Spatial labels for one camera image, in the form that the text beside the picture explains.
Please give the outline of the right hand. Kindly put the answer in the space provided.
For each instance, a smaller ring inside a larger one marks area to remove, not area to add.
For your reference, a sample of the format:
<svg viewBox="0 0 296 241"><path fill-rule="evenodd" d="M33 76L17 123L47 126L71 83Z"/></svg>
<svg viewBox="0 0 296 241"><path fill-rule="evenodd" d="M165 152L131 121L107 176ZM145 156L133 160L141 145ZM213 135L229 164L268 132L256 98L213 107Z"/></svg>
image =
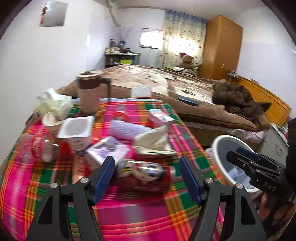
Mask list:
<svg viewBox="0 0 296 241"><path fill-rule="evenodd" d="M270 209L267 207L268 194L264 193L261 197L261 203L259 207L259 217L260 219L266 219L270 214Z"/></svg>

